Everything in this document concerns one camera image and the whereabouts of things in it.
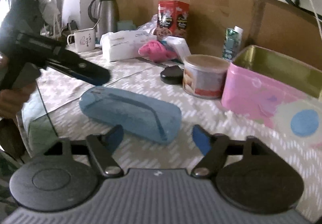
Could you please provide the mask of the person's left hand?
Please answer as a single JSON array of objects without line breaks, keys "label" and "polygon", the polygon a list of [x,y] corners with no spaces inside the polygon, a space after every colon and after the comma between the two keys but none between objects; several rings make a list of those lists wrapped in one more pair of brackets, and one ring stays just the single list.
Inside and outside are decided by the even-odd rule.
[{"label": "person's left hand", "polygon": [[28,102],[36,86],[36,81],[33,81],[23,88],[1,90],[1,118],[14,119],[17,113],[23,108],[24,103]]}]

